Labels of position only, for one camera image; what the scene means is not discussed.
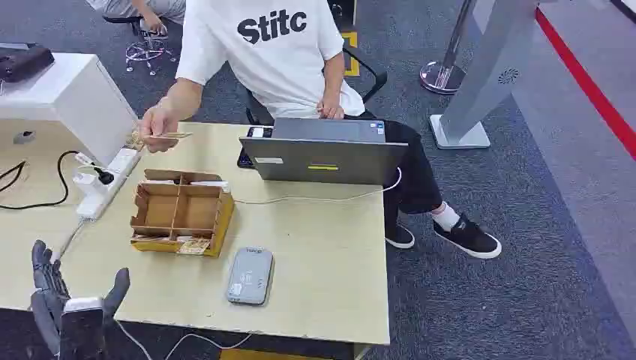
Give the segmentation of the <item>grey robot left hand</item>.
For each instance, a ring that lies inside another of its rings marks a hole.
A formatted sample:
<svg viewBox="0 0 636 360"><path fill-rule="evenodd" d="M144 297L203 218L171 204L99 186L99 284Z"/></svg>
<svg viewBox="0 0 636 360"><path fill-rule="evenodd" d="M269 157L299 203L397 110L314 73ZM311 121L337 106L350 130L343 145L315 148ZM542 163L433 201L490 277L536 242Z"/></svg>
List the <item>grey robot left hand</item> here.
<svg viewBox="0 0 636 360"><path fill-rule="evenodd" d="M116 311L130 282L129 270L121 268L105 297L71 297L46 243L36 240L31 250L35 291L31 311L37 328L55 359L116 359L110 343L115 331Z"/></svg>

